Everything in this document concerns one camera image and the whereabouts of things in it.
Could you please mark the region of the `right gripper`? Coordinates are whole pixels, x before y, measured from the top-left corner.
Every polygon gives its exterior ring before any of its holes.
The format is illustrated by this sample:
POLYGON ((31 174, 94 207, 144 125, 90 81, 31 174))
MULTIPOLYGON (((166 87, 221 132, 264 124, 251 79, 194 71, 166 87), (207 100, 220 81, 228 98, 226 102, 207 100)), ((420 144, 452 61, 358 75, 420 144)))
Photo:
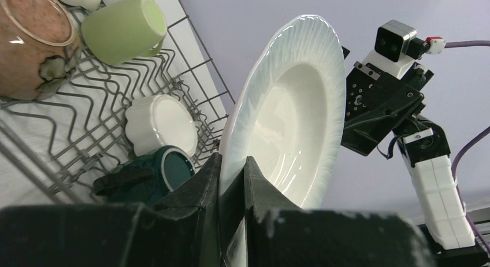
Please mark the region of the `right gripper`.
POLYGON ((372 50, 347 75, 346 113, 341 145, 369 155, 392 131, 424 108, 422 89, 434 76, 405 56, 393 62, 372 50))

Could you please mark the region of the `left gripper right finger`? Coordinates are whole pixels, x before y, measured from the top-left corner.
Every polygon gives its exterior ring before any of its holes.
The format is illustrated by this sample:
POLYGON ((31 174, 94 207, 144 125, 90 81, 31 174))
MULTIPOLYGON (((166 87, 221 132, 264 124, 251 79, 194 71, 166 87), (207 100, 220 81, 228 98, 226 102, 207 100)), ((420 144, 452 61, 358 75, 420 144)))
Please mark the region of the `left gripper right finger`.
POLYGON ((246 158, 221 201, 227 266, 436 266, 421 230, 387 212, 301 209, 246 158))

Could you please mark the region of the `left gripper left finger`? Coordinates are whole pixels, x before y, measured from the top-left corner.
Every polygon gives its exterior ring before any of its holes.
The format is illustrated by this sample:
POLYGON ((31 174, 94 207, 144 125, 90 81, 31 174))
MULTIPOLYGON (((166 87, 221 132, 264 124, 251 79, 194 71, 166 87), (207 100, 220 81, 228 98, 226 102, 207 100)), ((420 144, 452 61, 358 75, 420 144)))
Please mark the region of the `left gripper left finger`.
POLYGON ((2 266, 220 266, 222 157, 155 206, 13 206, 1 210, 2 266))

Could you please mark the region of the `dark green mug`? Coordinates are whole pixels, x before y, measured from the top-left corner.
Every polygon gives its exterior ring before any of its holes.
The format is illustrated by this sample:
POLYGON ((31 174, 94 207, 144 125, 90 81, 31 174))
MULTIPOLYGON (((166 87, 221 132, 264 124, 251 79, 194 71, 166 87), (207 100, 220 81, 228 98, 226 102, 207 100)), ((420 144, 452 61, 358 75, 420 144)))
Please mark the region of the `dark green mug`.
POLYGON ((93 192, 109 203, 142 202, 151 206, 194 174, 189 156, 182 149, 167 145, 116 166, 93 182, 93 192))

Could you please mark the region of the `white deep plate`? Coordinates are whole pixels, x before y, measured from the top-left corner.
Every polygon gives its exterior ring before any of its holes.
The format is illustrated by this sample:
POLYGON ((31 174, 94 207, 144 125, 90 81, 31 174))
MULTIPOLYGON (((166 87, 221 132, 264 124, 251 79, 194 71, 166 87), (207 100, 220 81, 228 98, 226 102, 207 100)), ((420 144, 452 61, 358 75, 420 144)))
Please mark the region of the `white deep plate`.
POLYGON ((344 56, 333 27, 303 14, 270 39, 252 68, 221 137, 220 223, 248 156, 291 202, 318 209, 332 175, 344 128, 344 56))

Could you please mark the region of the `light green mug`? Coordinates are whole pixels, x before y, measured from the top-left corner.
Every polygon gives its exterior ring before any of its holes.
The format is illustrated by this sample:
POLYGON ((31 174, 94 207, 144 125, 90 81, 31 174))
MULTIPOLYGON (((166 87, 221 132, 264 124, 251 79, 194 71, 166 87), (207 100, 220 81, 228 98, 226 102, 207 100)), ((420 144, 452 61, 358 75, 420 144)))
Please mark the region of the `light green mug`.
POLYGON ((164 14, 153 0, 121 0, 85 17, 81 34, 101 62, 120 65, 159 53, 168 31, 164 14))

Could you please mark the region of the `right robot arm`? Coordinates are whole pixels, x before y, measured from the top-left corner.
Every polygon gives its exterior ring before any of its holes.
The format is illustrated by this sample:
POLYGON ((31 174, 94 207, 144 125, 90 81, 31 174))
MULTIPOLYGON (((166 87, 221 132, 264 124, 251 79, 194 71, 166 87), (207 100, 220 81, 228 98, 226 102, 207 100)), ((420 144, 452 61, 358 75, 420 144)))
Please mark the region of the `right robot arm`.
POLYGON ((369 155, 394 134, 384 157, 392 158, 399 148, 424 214, 422 230, 443 266, 478 264, 489 255, 489 246, 467 217, 455 175, 458 161, 450 159, 444 129, 421 115, 422 88, 433 72, 419 59, 445 49, 488 45, 487 40, 446 43, 442 38, 377 44, 347 76, 342 145, 369 155))

